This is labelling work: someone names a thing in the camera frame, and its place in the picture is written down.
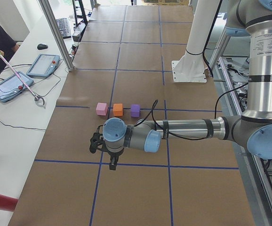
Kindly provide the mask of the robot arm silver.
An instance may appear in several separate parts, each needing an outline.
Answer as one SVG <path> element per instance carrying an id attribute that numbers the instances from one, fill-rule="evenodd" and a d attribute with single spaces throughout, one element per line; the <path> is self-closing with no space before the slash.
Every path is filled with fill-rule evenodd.
<path id="1" fill-rule="evenodd" d="M 209 138 L 229 140 L 251 154 L 272 160 L 272 0 L 232 0 L 227 28 L 250 35 L 248 104 L 240 116 L 214 116 L 212 119 L 139 120 L 127 125 L 110 118 L 98 127 L 90 151 L 110 155 L 115 169 L 125 148 L 154 153 L 160 141 L 180 138 L 200 141 Z"/>

